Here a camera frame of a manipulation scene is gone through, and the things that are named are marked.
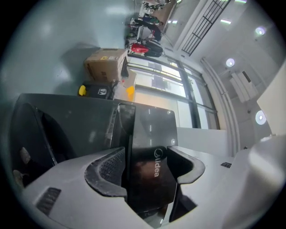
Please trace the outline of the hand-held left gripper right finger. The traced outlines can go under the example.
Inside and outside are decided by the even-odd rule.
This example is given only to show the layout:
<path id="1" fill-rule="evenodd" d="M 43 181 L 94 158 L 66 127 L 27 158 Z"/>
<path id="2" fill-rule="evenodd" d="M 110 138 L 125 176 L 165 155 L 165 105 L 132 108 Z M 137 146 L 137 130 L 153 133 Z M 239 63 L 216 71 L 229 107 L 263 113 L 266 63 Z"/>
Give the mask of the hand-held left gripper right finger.
<path id="1" fill-rule="evenodd" d="M 234 158 L 168 147 L 177 182 L 168 229 L 249 229 L 286 183 L 286 137 L 269 136 Z"/>

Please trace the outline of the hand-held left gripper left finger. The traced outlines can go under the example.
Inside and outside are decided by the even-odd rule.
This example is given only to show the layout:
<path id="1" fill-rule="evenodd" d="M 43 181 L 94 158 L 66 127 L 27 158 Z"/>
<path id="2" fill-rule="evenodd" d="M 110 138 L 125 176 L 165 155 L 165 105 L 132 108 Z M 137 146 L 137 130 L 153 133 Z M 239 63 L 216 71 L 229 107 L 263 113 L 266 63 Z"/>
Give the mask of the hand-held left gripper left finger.
<path id="1" fill-rule="evenodd" d="M 22 198 L 44 229 L 148 229 L 126 202 L 124 169 L 123 147 L 70 159 L 28 185 Z"/>

